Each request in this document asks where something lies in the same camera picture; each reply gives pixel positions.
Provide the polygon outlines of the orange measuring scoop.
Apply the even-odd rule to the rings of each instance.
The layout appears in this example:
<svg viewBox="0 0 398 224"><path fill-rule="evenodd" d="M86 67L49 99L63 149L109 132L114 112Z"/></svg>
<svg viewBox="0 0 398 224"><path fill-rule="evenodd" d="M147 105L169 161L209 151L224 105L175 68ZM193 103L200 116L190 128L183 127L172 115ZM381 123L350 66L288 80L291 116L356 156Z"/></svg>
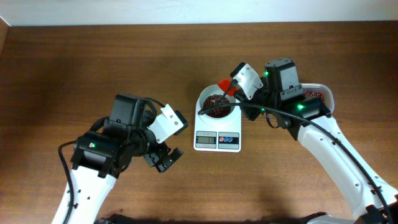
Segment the orange measuring scoop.
<svg viewBox="0 0 398 224"><path fill-rule="evenodd" d="M226 93L228 96L233 96L235 91L236 91L236 85L238 84L238 81L235 79L228 80L226 78L220 80L218 82L219 88Z"/></svg>

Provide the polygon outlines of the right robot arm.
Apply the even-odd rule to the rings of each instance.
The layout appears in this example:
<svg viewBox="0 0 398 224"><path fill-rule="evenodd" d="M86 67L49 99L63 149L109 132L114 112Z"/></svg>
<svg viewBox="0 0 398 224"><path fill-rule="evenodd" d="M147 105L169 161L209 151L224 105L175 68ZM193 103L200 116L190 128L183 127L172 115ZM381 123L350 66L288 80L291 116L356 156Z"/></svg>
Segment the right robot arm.
<svg viewBox="0 0 398 224"><path fill-rule="evenodd" d="M231 78L234 96L247 119L272 114L318 160L361 223L397 223L397 189L389 185L349 143L331 110L316 96L305 96L290 58L271 60L259 75L242 62Z"/></svg>

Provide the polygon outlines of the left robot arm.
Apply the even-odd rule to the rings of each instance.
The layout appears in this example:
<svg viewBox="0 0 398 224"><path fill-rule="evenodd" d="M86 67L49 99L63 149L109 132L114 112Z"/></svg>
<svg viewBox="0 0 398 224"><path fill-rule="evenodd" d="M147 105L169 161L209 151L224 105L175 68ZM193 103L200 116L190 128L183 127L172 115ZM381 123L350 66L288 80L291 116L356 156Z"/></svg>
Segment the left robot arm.
<svg viewBox="0 0 398 224"><path fill-rule="evenodd" d="M53 223L94 223L120 174L134 157L143 157L158 172L168 170L183 154L165 140L187 128L187 120L170 105L140 96L116 95L109 116L95 121L73 146L72 165L59 149L67 178Z"/></svg>

